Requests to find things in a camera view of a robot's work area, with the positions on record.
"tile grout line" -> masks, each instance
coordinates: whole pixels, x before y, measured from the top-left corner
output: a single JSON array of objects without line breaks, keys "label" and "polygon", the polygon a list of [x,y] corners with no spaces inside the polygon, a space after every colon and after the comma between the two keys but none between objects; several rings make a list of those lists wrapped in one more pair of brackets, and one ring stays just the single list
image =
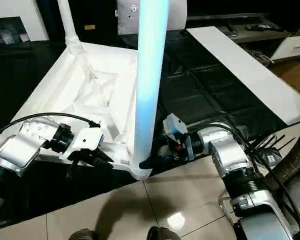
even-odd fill
[{"label": "tile grout line", "polygon": [[45,214],[46,240],[48,240],[48,214]]},{"label": "tile grout line", "polygon": [[211,222],[208,222],[208,223],[206,223],[206,224],[204,224],[204,225],[202,225],[202,226],[200,226],[200,227],[198,227],[198,228],[196,228],[196,229],[194,229],[194,230],[192,230],[192,231],[190,231],[190,232],[188,232],[188,233],[186,233],[186,234],[180,236],[180,238],[183,238],[183,237],[185,237],[185,236],[187,236],[187,235],[189,235],[189,234],[192,234],[193,232],[195,232],[195,231],[197,231],[197,230],[199,230],[199,229],[202,229],[202,228],[208,226],[209,224],[212,224],[212,223],[214,223],[214,222],[216,222],[216,221],[222,219],[223,217],[225,217],[225,215],[220,216],[220,217],[218,217],[217,219],[215,219],[215,220],[213,220],[213,221],[211,221]]},{"label": "tile grout line", "polygon": [[156,213],[155,213],[155,209],[154,209],[154,206],[152,205],[151,203],[151,199],[150,199],[150,196],[149,196],[149,193],[147,191],[147,188],[146,188],[146,185],[145,185],[145,182],[142,180],[142,184],[144,186],[144,189],[145,189],[145,193],[146,193],[146,196],[148,197],[148,201],[150,203],[150,206],[151,206],[151,210],[152,210],[152,213],[153,213],[153,216],[154,216],[154,219],[155,219],[155,222],[156,222],[156,225],[158,226],[159,228],[159,222],[157,220],[157,217],[156,217]]}]

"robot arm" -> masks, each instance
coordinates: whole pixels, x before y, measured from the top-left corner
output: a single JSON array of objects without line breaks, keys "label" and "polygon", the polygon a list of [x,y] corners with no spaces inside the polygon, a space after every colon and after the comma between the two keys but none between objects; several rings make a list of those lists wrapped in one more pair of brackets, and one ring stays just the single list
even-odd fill
[{"label": "robot arm", "polygon": [[58,124],[48,117],[24,121],[16,135],[0,144],[0,208],[9,188],[16,185],[41,148],[51,149],[59,153],[60,159],[74,163],[83,161],[94,167],[102,164],[112,168],[108,163],[113,162],[112,159],[99,149],[103,139],[99,124],[74,134],[70,126]]},{"label": "robot arm", "polygon": [[169,145],[186,156],[186,161],[198,154],[211,155],[239,218],[236,223],[232,222],[237,239],[293,239],[291,226],[266,187],[263,175],[256,171],[232,132],[226,130],[229,126],[212,123],[189,134],[186,125],[174,114],[166,118],[163,126]]}]

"white pole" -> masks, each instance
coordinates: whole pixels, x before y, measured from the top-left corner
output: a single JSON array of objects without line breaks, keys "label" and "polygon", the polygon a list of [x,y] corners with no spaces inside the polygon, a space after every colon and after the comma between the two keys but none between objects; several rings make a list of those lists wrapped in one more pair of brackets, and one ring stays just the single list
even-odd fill
[{"label": "white pole", "polygon": [[63,23],[63,28],[64,28],[64,32],[65,32],[66,45],[67,46],[80,46],[80,41],[79,41],[79,38],[78,38],[76,30],[75,30],[75,25],[74,25],[74,21],[72,19],[68,0],[57,0],[57,1],[58,1],[61,18],[62,18],[62,23]]},{"label": "white pole", "polygon": [[151,169],[140,169],[151,151],[169,16],[169,0],[140,0],[136,117],[131,171],[139,179]]}]

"remote control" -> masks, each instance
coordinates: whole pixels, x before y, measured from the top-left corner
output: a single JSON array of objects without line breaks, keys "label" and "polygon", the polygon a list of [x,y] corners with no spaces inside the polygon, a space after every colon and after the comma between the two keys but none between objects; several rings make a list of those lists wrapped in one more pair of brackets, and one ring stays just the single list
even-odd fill
[{"label": "remote control", "polygon": [[247,25],[247,26],[245,26],[245,29],[250,30],[250,31],[259,31],[259,32],[263,32],[265,30],[276,31],[276,32],[283,32],[284,31],[283,28],[278,27],[274,24]]}]

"white drawer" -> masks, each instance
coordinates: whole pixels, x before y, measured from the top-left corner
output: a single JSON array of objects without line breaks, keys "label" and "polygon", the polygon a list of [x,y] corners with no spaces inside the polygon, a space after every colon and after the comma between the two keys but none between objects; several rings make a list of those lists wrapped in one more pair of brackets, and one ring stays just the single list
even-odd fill
[{"label": "white drawer", "polygon": [[300,36],[287,37],[275,53],[272,55],[271,59],[283,59],[288,57],[294,57],[300,55]]}]

